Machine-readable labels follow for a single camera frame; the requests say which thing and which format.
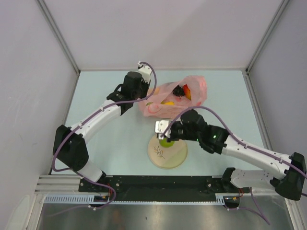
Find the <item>round cream plate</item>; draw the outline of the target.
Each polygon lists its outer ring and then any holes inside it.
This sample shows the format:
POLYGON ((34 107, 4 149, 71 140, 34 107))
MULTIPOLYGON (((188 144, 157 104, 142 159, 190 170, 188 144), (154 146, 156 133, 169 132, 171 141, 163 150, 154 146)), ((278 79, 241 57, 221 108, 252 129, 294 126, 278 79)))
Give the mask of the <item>round cream plate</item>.
POLYGON ((147 148, 147 154, 151 162, 164 169, 173 169, 180 166, 188 156, 188 146, 185 141, 175 141, 174 145, 164 148, 159 144, 159 139, 153 136, 147 148))

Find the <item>yellow fake mango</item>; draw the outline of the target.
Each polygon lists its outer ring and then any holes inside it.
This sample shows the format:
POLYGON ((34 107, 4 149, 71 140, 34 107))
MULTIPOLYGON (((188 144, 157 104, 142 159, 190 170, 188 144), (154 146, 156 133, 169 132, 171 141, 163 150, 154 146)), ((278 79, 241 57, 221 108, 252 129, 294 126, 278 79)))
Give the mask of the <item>yellow fake mango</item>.
POLYGON ((174 102, 172 101, 168 101, 168 102, 161 102, 161 104, 164 104, 164 105, 175 105, 174 102))

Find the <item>green fake pear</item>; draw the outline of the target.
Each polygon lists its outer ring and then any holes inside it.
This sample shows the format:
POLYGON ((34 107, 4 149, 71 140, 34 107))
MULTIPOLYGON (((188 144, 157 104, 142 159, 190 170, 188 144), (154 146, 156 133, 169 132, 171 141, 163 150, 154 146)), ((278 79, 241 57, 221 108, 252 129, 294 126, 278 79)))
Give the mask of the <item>green fake pear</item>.
POLYGON ((160 139, 159 144, 164 148, 169 148, 174 145, 174 141, 167 141, 167 139, 160 139))

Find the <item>pink plastic bag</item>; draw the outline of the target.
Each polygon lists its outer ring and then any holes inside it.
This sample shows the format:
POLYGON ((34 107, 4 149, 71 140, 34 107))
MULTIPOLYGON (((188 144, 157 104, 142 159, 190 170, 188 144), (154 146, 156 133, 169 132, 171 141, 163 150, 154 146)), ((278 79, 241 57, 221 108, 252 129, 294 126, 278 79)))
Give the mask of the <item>pink plastic bag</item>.
POLYGON ((190 75, 177 82, 168 82, 158 86, 149 99, 138 103, 139 110, 145 117, 175 118, 180 112, 191 106, 200 106, 207 99, 207 82, 204 76, 190 75), (172 91, 179 85, 187 84, 191 91, 191 100, 186 96, 177 97, 172 91), (161 102, 172 101, 175 105, 161 102))

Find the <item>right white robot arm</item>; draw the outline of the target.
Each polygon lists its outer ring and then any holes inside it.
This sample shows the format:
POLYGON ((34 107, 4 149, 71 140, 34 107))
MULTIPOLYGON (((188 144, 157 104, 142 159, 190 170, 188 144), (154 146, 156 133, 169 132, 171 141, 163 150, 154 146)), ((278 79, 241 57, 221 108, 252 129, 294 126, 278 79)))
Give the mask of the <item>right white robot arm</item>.
POLYGON ((207 124, 195 109, 184 110, 172 121, 156 123, 157 137, 166 138, 168 142, 196 141, 208 153, 234 157, 259 168, 258 171, 226 169, 221 180, 226 192, 257 187, 274 190, 290 200, 300 200, 307 178, 302 154, 294 152, 288 155, 252 145, 233 134, 226 124, 222 127, 207 124))

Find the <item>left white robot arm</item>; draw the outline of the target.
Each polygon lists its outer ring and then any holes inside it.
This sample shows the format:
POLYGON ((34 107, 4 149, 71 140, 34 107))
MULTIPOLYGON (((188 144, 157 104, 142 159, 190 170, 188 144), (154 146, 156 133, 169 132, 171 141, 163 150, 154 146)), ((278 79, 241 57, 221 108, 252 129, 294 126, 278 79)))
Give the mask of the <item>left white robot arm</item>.
POLYGON ((89 158, 87 143, 108 122, 120 117, 135 103, 147 99, 153 71, 143 65, 129 71, 122 84, 106 98, 104 103, 84 120, 72 126, 61 125, 56 130, 53 159, 64 163, 68 170, 89 179, 89 186, 102 191, 106 174, 89 158))

